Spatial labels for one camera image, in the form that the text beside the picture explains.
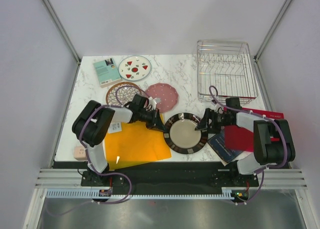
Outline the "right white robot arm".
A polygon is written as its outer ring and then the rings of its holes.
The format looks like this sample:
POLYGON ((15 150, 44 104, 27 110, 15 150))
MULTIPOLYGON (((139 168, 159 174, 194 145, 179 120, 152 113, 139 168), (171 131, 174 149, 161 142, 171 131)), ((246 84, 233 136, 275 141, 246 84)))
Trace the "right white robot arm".
POLYGON ((247 175, 258 174, 266 168, 281 168, 295 159, 295 146, 287 120, 244 110, 238 97, 225 101, 223 112, 206 108, 194 130, 218 134, 222 127, 237 126, 253 133, 253 153, 238 160, 237 168, 229 173, 233 185, 242 185, 247 175))

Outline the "dark rim beige plate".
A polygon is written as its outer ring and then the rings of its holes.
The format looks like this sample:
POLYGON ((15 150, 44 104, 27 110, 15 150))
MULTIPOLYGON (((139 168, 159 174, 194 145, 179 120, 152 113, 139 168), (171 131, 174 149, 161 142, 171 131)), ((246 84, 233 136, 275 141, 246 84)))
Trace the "dark rim beige plate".
POLYGON ((164 127, 164 141, 170 149, 179 154, 194 154, 199 152, 208 141, 206 130, 195 130, 201 118, 195 114, 182 112, 171 116, 164 127))

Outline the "metal wire dish rack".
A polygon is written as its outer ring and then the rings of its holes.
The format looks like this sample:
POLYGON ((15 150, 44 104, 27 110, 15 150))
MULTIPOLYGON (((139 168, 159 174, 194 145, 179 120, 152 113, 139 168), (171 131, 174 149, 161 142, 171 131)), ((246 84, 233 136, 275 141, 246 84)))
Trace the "metal wire dish rack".
POLYGON ((197 41, 197 97, 202 102, 212 99, 214 86, 217 99, 239 97, 245 105, 258 97, 256 76, 252 69, 250 47, 244 41, 201 39, 197 41))

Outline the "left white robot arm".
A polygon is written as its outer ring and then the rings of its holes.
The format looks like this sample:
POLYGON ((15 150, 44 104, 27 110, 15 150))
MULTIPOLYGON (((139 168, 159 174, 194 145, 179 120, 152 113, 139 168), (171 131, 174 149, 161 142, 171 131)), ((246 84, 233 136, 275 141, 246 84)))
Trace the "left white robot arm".
POLYGON ((90 100, 72 125, 72 132, 83 145, 87 158, 87 166, 93 171, 92 180, 99 186, 106 185, 110 174, 105 169, 108 166, 103 159, 102 142, 112 123, 132 124, 144 122, 149 130, 167 133, 157 108, 147 109, 145 104, 150 100, 140 94, 135 94, 133 100, 124 106, 101 104, 90 100))

